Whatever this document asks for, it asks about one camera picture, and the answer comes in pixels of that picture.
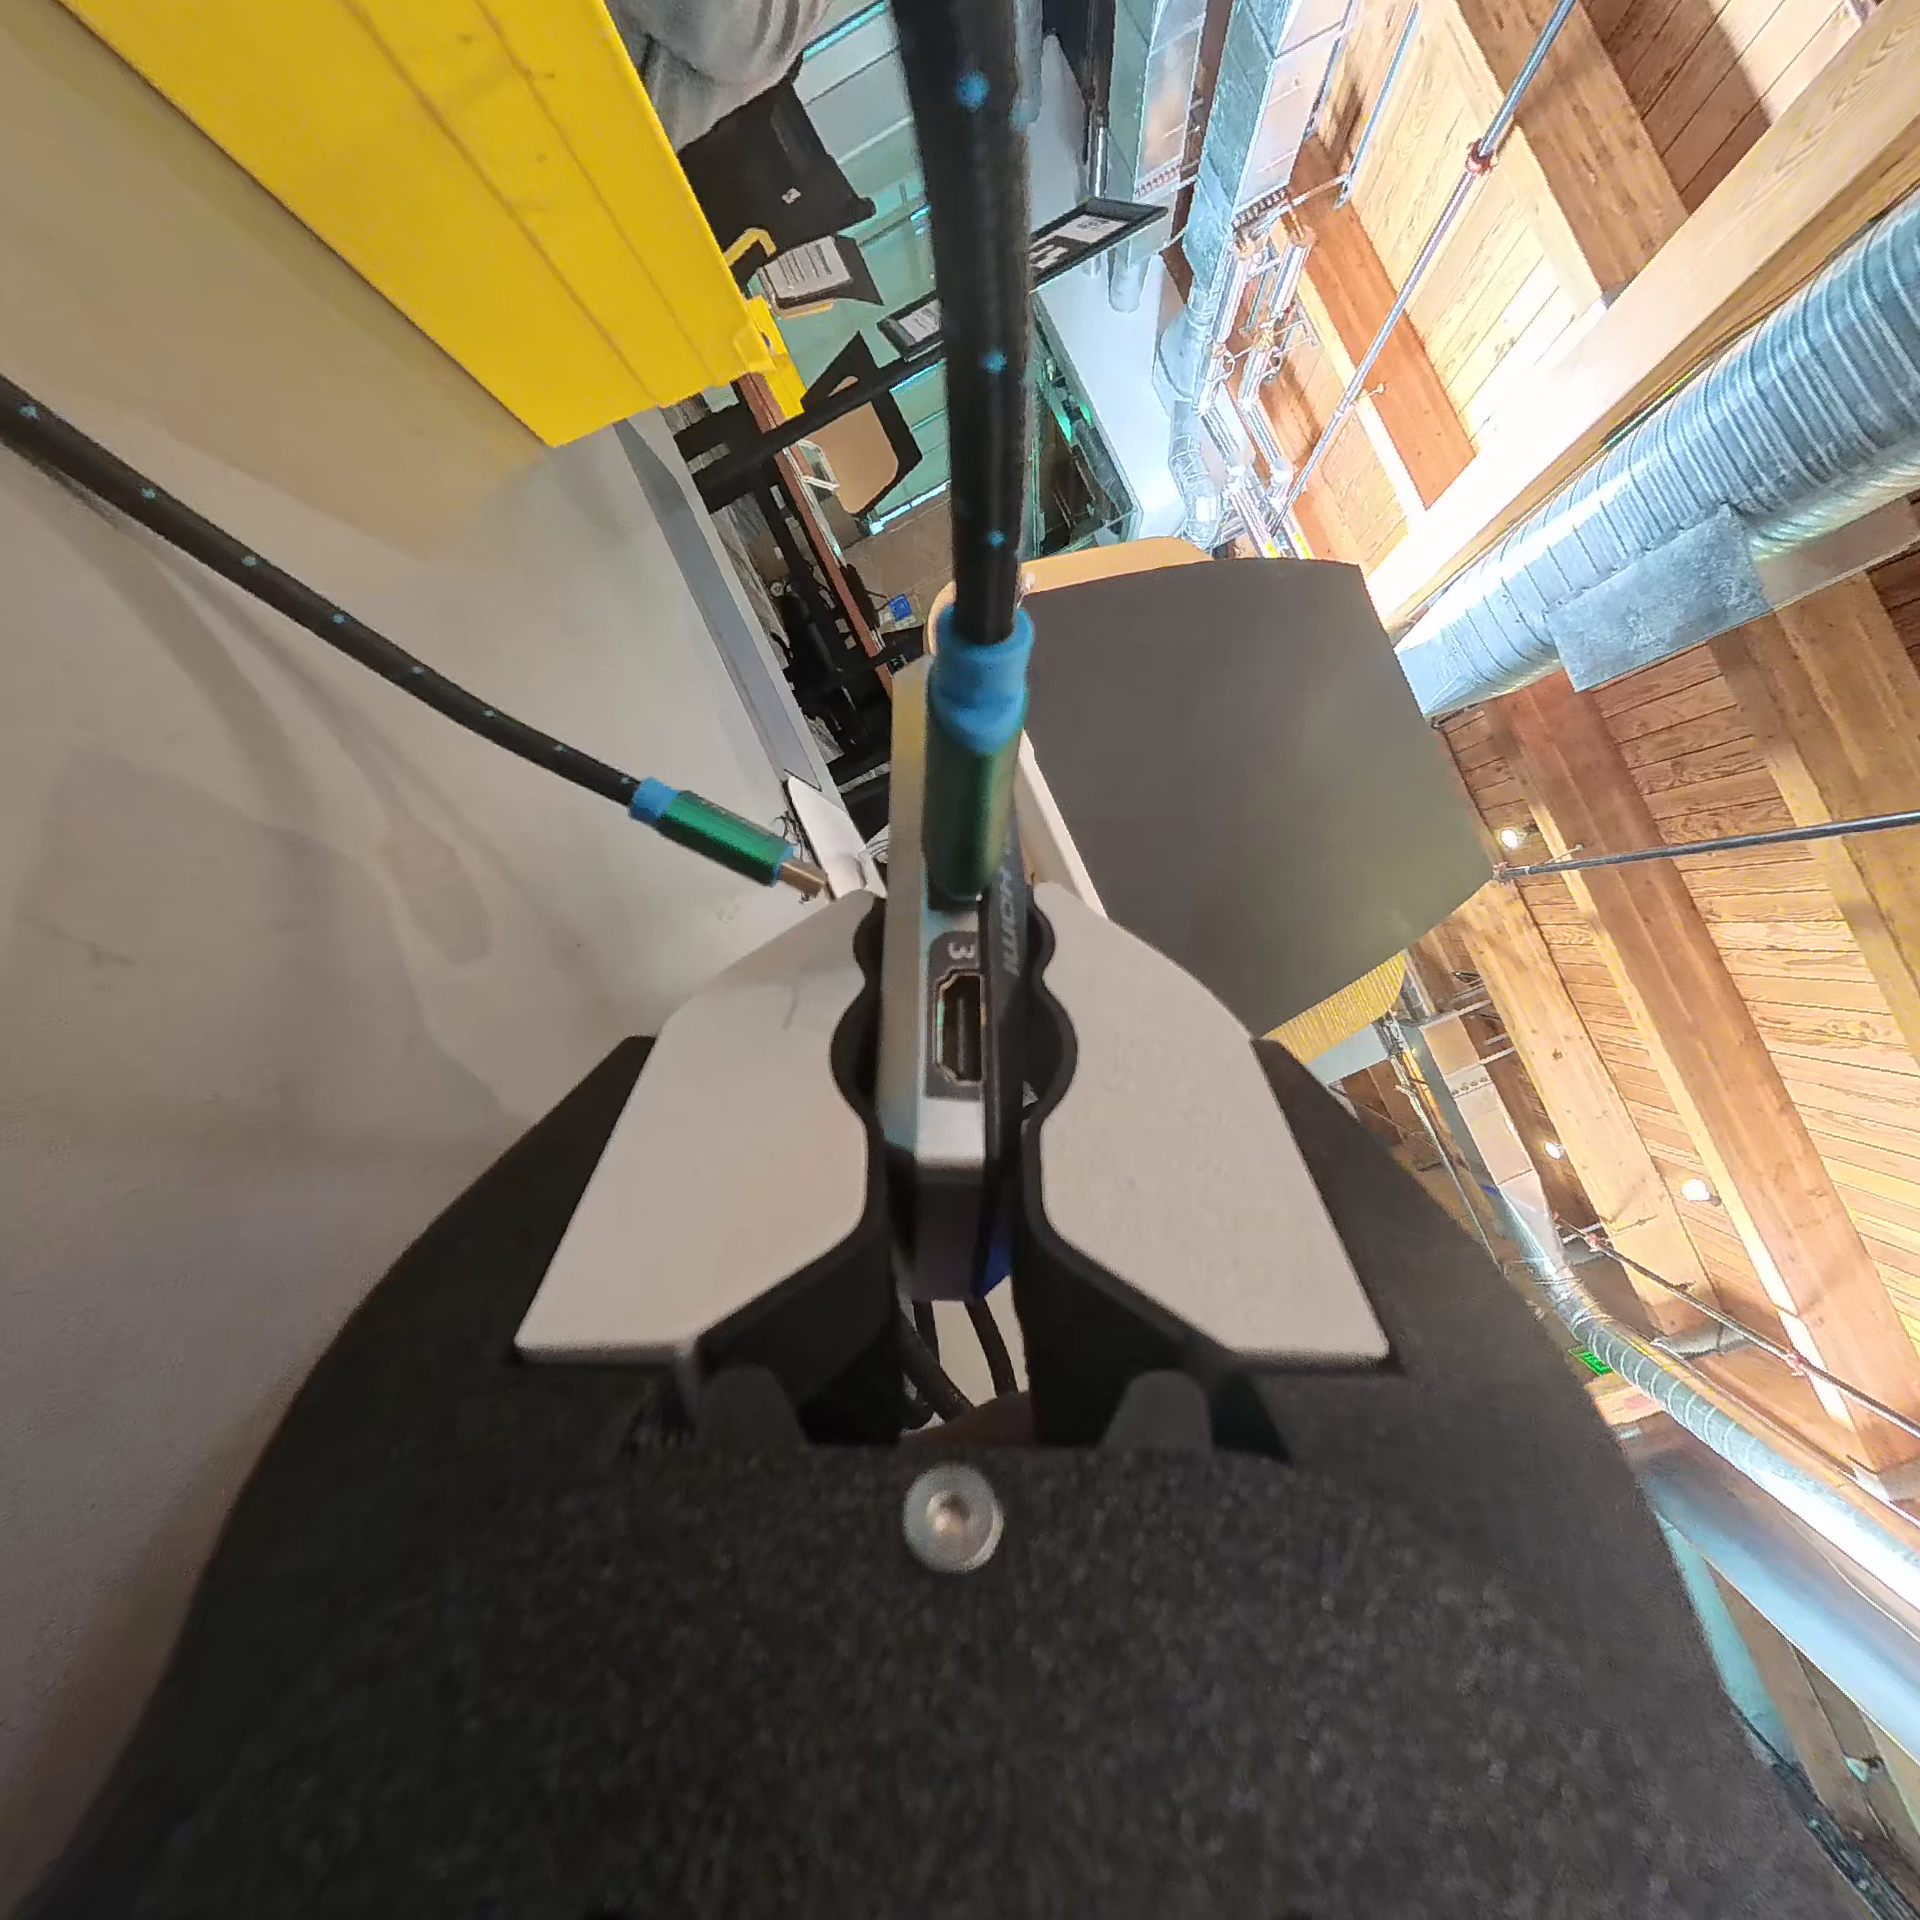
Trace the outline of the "yellow plastic bin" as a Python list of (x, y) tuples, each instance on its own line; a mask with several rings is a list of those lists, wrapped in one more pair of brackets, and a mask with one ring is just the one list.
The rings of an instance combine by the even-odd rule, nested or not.
[(785, 366), (608, 6), (66, 11), (551, 449)]

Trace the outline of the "white panel base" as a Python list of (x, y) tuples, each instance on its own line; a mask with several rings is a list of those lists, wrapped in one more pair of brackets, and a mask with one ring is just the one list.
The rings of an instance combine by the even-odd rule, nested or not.
[[(781, 786), (807, 850), (804, 858), (826, 874), (827, 898), (856, 891), (885, 895), (879, 855), (868, 850), (868, 839), (856, 827), (837, 791), (797, 775), (785, 775)], [(1031, 740), (1023, 744), (1016, 769), (1016, 831), (1031, 881), (1053, 883), (1103, 919), (1106, 916), (1106, 905), (1051, 799)]]

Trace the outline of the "dark grey divider panel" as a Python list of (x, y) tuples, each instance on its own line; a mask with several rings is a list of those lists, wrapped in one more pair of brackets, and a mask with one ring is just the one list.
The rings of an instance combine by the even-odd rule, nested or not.
[(1161, 535), (1024, 567), (1024, 736), (1105, 912), (1275, 1034), (1496, 875), (1355, 566)]

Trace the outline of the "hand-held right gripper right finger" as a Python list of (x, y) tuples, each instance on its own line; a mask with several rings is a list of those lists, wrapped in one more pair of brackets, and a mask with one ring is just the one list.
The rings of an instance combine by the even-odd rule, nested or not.
[(1279, 1454), (1261, 1388), (1375, 1376), (1388, 1331), (1258, 1043), (1155, 946), (1031, 896), (1013, 1294), (1033, 1435), (1095, 1450), (1140, 1386)]

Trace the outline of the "grey video switch box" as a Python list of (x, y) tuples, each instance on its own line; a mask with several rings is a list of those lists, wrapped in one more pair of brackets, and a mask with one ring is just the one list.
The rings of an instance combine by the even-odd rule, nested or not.
[(917, 1303), (973, 1298), (987, 1195), (1007, 1185), (1017, 1206), (1031, 911), (1016, 833), (983, 898), (928, 890), (928, 673), (921, 659), (895, 681), (873, 1086), (896, 1274)]

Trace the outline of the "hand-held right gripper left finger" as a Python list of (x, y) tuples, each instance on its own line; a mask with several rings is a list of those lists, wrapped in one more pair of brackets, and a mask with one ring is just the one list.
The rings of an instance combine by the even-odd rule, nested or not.
[(906, 1363), (873, 1111), (883, 905), (804, 914), (651, 1046), (515, 1332), (712, 1446), (887, 1450)]

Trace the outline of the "black braided cable green plugs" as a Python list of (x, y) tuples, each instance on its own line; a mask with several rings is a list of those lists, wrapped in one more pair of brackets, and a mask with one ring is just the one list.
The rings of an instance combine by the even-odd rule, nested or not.
[(620, 808), (663, 841), (731, 875), (804, 898), (826, 891), (826, 874), (777, 831), (749, 824), (683, 786), (629, 775), (496, 708), (188, 507), (9, 378), (3, 383), (3, 441), (468, 736)]
[(895, 6), (931, 214), (951, 462), (951, 586), (925, 686), (928, 890), (983, 898), (1007, 850), (1033, 632), (1023, 614), (1031, 434), (1028, 160), (1009, 2)]

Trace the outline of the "grey desk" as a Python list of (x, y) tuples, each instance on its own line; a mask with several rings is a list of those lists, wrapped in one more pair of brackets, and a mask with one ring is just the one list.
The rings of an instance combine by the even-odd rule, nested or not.
[[(63, 6), (4, 6), (4, 375), (409, 654), (762, 824), (826, 779), (650, 414), (544, 449)], [(4, 1916), (393, 1262), (793, 896), (4, 451)]]

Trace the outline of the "silver ventilation duct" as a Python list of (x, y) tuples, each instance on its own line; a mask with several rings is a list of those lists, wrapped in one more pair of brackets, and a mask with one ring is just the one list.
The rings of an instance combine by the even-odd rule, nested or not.
[(1658, 1519), (1872, 1722), (1916, 1743), (1916, 1523), (1572, 1279), (1531, 1291), (1600, 1366), (1595, 1403)]
[(1919, 196), (1453, 579), (1400, 644), (1431, 720), (1609, 686), (1772, 610), (1765, 566), (1916, 491)]

